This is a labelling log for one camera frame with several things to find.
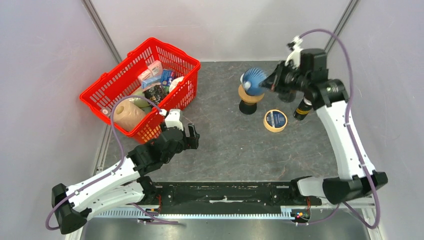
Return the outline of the white paper coffee filter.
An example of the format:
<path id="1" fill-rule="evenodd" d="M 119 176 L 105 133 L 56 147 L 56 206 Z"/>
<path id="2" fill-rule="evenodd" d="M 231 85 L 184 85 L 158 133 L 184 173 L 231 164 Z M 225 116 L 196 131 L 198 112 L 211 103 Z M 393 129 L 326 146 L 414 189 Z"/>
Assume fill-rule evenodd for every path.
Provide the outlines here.
<path id="1" fill-rule="evenodd" d="M 250 84 L 248 83 L 247 84 L 247 87 L 246 87 L 246 80 L 245 80 L 245 78 L 244 78 L 244 73 L 240 76 L 240 83 L 241 83 L 241 87 L 244 89 L 244 90 L 246 90 L 246 89 L 249 89 L 249 87 L 250 87 Z"/>

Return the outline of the wooden dripper ring holder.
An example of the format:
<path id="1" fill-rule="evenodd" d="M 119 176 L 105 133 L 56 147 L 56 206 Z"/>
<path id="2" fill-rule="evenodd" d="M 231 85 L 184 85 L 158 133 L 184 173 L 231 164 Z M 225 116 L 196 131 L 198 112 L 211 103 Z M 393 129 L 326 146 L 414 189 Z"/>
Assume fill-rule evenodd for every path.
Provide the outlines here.
<path id="1" fill-rule="evenodd" d="M 248 95 L 241 84 L 238 87 L 238 95 L 239 95 L 240 99 L 247 105 L 257 104 L 265 96 L 264 93 L 262 93 L 260 95 L 255 95 L 255 96 Z"/>

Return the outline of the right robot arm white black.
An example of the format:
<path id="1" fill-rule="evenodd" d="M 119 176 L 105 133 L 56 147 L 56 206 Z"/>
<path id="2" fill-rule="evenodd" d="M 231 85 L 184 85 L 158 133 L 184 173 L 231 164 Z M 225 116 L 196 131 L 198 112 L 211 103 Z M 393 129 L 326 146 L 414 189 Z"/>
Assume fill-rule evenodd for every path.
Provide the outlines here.
<path id="1" fill-rule="evenodd" d="M 377 171 L 359 139 L 348 91 L 339 79 L 329 79 L 327 54 L 319 48 L 292 49 L 286 60 L 260 85 L 279 94 L 302 92 L 321 120 L 337 162 L 336 177 L 300 177 L 291 181 L 289 200 L 300 205 L 309 196 L 332 204 L 366 197 L 388 183 Z"/>

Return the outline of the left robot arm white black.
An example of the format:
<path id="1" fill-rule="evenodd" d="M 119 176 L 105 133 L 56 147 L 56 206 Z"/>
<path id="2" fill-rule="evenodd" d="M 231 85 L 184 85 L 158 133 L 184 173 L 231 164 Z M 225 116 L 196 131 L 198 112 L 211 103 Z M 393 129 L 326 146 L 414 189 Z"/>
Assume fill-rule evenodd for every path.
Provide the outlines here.
<path id="1" fill-rule="evenodd" d="M 200 134 L 195 125 L 187 125 L 189 135 L 177 127 L 161 124 L 162 133 L 147 143 L 136 146 L 112 167 L 75 185 L 62 183 L 51 190 L 50 218 L 57 220 L 57 229 L 66 235 L 82 228 L 87 221 L 109 209 L 132 203 L 152 204 L 157 191 L 148 173 L 169 163 L 172 157 L 185 150 L 199 147 Z"/>

